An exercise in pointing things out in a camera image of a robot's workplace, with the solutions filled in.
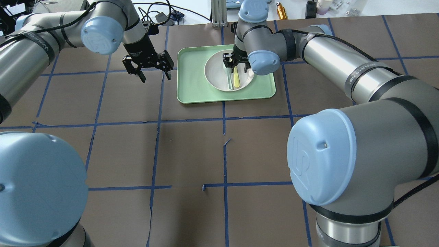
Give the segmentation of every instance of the yellow spoon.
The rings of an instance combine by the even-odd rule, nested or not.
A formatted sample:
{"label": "yellow spoon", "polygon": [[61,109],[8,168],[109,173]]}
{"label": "yellow spoon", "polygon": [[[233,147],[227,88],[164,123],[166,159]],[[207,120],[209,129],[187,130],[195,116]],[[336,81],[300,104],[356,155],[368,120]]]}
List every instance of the yellow spoon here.
{"label": "yellow spoon", "polygon": [[241,86],[241,83],[239,82],[239,75],[238,75],[237,66],[233,70],[233,86],[235,88],[239,88]]}

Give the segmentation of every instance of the green tray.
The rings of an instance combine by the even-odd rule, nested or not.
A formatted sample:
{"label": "green tray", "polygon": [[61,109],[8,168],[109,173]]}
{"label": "green tray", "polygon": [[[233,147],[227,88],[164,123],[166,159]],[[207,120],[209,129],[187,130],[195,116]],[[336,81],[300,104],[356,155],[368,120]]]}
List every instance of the green tray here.
{"label": "green tray", "polygon": [[204,65],[216,52],[231,50],[233,45],[217,45],[181,49],[178,53],[177,99],[183,104],[270,98],[276,93],[273,73],[255,75],[245,88],[224,92],[209,84]]}

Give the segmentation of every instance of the black device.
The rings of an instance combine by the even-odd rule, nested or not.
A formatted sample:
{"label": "black device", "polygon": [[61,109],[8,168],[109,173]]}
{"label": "black device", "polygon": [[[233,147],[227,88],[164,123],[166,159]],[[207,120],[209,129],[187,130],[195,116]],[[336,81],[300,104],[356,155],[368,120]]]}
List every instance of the black device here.
{"label": "black device", "polygon": [[171,74],[168,72],[173,70],[174,61],[170,57],[167,50],[164,50],[162,53],[158,54],[154,46],[152,45],[151,40],[149,39],[150,28],[153,33],[156,33],[155,29],[158,28],[151,25],[150,22],[144,23],[146,34],[140,40],[133,44],[124,44],[123,46],[128,52],[128,55],[123,57],[122,63],[125,66],[126,71],[132,75],[136,75],[140,78],[142,82],[146,81],[145,75],[141,71],[142,68],[156,68],[163,72],[165,72],[168,80],[171,79]]}
{"label": "black device", "polygon": [[317,2],[308,1],[306,3],[305,19],[315,18],[317,14]]}
{"label": "black device", "polygon": [[162,24],[162,26],[173,26],[173,25],[175,25],[175,23],[171,20],[171,18],[168,19],[168,16],[165,15],[165,13],[163,13],[163,12],[160,12],[159,14],[157,14],[155,16],[155,19],[157,20],[157,23],[166,22],[166,20],[168,20],[166,23]]}

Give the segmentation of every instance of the light blue joint cap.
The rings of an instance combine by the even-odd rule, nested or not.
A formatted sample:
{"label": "light blue joint cap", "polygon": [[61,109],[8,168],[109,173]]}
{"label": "light blue joint cap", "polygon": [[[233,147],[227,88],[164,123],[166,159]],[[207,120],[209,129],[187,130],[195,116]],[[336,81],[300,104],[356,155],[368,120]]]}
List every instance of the light blue joint cap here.
{"label": "light blue joint cap", "polygon": [[264,76],[276,71],[281,65],[281,59],[272,51],[253,51],[247,57],[256,75]]}
{"label": "light blue joint cap", "polygon": [[117,50],[123,38],[123,28],[115,19],[96,16],[81,29],[81,40],[92,52],[108,55]]}
{"label": "light blue joint cap", "polygon": [[268,4],[264,0],[245,0],[238,16],[248,23],[264,22],[268,18]]}
{"label": "light blue joint cap", "polygon": [[325,25],[325,24],[311,25],[311,26],[316,26],[316,27],[320,28],[324,32],[324,34],[326,34],[326,35],[334,36],[334,34],[332,33],[331,29],[327,25]]}
{"label": "light blue joint cap", "polygon": [[16,31],[17,31],[17,30],[20,30],[20,29],[24,26],[24,23],[25,23],[26,19],[27,19],[29,16],[31,16],[31,15],[34,15],[34,14],[30,14],[30,15],[22,15],[22,16],[18,17],[18,19],[15,21],[15,22],[16,22],[16,23],[15,23],[15,30],[16,30]]}
{"label": "light blue joint cap", "polygon": [[81,218],[87,173],[78,153],[58,137],[0,133],[0,245],[39,246]]}
{"label": "light blue joint cap", "polygon": [[324,206],[345,191],[356,160],[351,121],[340,110],[327,109],[299,120],[287,144],[290,176],[299,196]]}

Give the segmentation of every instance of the black strap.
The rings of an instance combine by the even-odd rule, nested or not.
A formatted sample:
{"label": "black strap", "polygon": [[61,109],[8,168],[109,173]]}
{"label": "black strap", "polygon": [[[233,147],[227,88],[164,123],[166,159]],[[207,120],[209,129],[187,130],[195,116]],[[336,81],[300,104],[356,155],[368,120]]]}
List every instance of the black strap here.
{"label": "black strap", "polygon": [[0,94],[0,124],[9,116],[12,108],[7,99]]}
{"label": "black strap", "polygon": [[35,31],[23,31],[20,32],[20,35],[23,35],[24,37],[38,44],[47,53],[47,56],[49,57],[49,62],[52,63],[52,61],[55,59],[55,52],[46,40],[44,40]]}
{"label": "black strap", "polygon": [[257,26],[254,26],[254,27],[252,27],[252,28],[249,28],[247,31],[245,31],[245,33],[242,35],[242,39],[244,39],[245,36],[246,36],[249,32],[251,32],[251,31],[253,31],[253,30],[255,30],[255,29],[258,29],[258,28],[266,28],[266,29],[270,30],[271,34],[273,34],[273,31],[271,31],[271,29],[270,29],[269,27],[267,27],[266,25],[257,25]]}
{"label": "black strap", "polygon": [[314,211],[317,213],[323,215],[324,217],[338,221],[338,222],[344,222],[344,223],[351,223],[351,224],[366,224],[371,223],[375,221],[379,221],[386,217],[388,214],[390,214],[390,211],[393,209],[393,202],[390,204],[386,209],[384,209],[381,212],[375,213],[375,214],[369,214],[369,215],[347,215],[347,214],[339,214],[332,211],[329,211],[326,208],[316,206],[316,205],[309,205]]}
{"label": "black strap", "polygon": [[134,28],[139,22],[140,22],[140,18],[138,18],[137,21],[134,24],[132,24],[131,26],[127,27],[125,31],[128,31],[128,30]]}
{"label": "black strap", "polygon": [[425,141],[427,142],[427,164],[425,169],[419,178],[424,178],[433,172],[438,162],[439,156],[439,144],[435,133],[435,130],[426,117],[426,115],[412,102],[402,98],[386,98],[386,100],[393,101],[398,105],[404,107],[421,127],[422,133],[424,133]]}
{"label": "black strap", "polygon": [[[59,18],[59,25],[64,25],[64,16],[65,16],[65,14],[66,14],[66,12],[64,12],[61,16],[60,16],[60,18]],[[61,28],[61,33],[62,33],[62,37],[64,38],[64,40],[67,42],[67,44],[69,45],[69,46],[71,46],[71,47],[73,47],[73,48],[77,48],[77,46],[75,46],[74,44],[72,44],[71,42],[70,42],[70,40],[68,39],[68,37],[67,37],[67,34],[65,33],[65,30],[64,30],[64,28]]]}
{"label": "black strap", "polygon": [[244,41],[238,36],[238,35],[235,35],[237,38],[238,38],[238,40],[240,41],[240,42],[243,42],[244,43]]}
{"label": "black strap", "polygon": [[282,33],[285,38],[285,42],[287,45],[287,60],[294,60],[296,57],[296,40],[294,38],[294,33],[291,29],[282,29],[276,33]]}
{"label": "black strap", "polygon": [[416,80],[417,78],[414,76],[399,76],[396,78],[391,79],[390,81],[386,82],[384,85],[382,85],[375,93],[372,95],[369,102],[379,100],[390,88],[398,85],[401,82],[407,81],[407,80]]}
{"label": "black strap", "polygon": [[[38,24],[30,23],[29,25],[36,26],[38,28],[44,29],[43,26],[40,26]],[[56,43],[58,44],[59,51],[61,51],[61,44],[59,43],[59,40],[56,37],[56,35],[53,33],[53,31],[48,31],[48,33],[55,39]]]}
{"label": "black strap", "polygon": [[60,247],[62,244],[64,244],[65,241],[67,241],[67,239],[72,235],[73,231],[76,229],[76,227],[78,226],[79,221],[76,223],[76,225],[70,229],[70,231],[68,231],[66,234],[62,235],[61,237],[53,240],[49,245],[47,245],[46,247]]}
{"label": "black strap", "polygon": [[391,70],[391,68],[389,68],[386,64],[382,62],[367,62],[358,66],[354,71],[352,71],[352,73],[348,76],[345,82],[346,96],[352,99],[352,91],[354,91],[354,88],[360,78],[363,77],[363,75],[365,75],[367,72],[377,68]]}

